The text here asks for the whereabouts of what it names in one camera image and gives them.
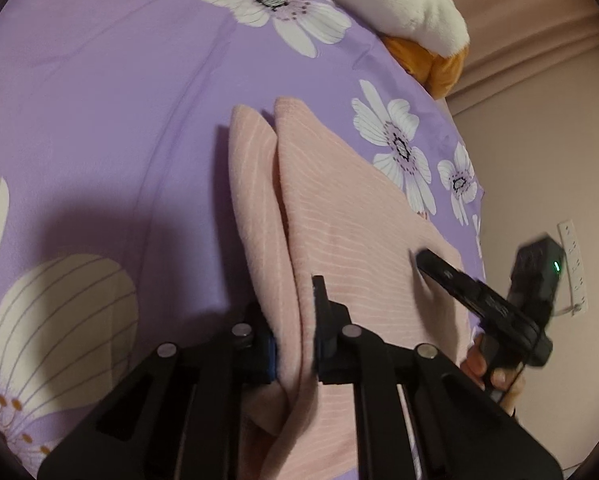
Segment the person's right hand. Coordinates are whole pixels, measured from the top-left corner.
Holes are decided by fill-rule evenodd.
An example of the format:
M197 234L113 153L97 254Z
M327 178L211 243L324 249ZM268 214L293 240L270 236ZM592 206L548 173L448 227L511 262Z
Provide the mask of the person's right hand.
M490 385L493 386L496 392L501 394L500 407L509 415L514 416L516 402L526 385L522 367L498 367L489 372L485 356L481 351L482 339L482 333L475 336L471 347L467 350L465 359L460 364L460 370L482 390L486 389L484 379L488 378Z

